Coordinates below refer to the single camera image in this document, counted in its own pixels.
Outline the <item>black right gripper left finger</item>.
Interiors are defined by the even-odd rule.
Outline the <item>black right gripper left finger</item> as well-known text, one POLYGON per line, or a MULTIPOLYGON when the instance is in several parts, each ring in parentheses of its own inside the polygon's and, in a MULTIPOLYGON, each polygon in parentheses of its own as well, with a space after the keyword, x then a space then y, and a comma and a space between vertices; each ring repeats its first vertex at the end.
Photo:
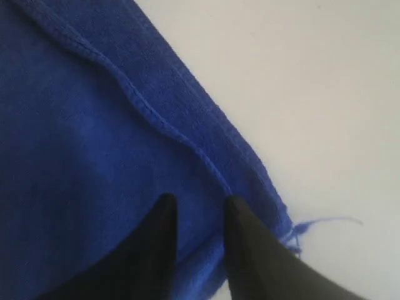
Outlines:
POLYGON ((178 244, 178 209, 162 194, 140 225, 95 265, 41 299, 169 299, 178 244))

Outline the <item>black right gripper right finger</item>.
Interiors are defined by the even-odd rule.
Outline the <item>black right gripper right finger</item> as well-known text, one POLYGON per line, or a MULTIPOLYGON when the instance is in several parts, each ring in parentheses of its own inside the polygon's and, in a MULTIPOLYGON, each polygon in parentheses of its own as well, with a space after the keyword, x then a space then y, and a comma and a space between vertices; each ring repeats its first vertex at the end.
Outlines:
POLYGON ((240 197, 224 202, 224 258, 232 299, 359 299, 286 249, 240 197))

